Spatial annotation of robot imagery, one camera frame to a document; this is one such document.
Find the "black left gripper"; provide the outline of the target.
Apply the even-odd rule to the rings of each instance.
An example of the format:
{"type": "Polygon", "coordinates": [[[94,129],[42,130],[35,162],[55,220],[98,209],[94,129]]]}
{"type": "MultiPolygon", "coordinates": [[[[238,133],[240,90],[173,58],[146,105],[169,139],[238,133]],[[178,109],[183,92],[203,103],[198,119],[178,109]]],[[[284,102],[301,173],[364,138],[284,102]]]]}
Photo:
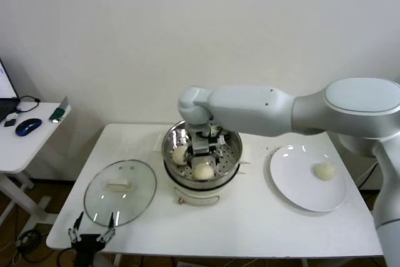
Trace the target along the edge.
{"type": "Polygon", "coordinates": [[[89,267],[94,266],[95,254],[105,247],[105,243],[115,235],[114,213],[111,213],[108,227],[103,234],[79,234],[79,227],[83,219],[82,211],[75,220],[73,226],[68,229],[67,233],[71,242],[72,249],[76,252],[73,266],[89,267]]]}

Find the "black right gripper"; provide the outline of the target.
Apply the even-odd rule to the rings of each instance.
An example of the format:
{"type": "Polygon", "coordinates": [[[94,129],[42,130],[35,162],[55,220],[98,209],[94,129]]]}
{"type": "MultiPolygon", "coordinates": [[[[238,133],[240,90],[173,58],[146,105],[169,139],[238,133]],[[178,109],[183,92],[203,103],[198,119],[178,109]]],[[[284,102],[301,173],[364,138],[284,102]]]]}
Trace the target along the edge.
{"type": "MultiPolygon", "coordinates": [[[[184,152],[185,164],[191,164],[193,155],[200,156],[209,153],[209,138],[204,137],[201,133],[194,133],[191,135],[192,146],[188,146],[184,152]]],[[[223,162],[223,152],[221,150],[214,151],[215,165],[220,167],[223,162]]]]}

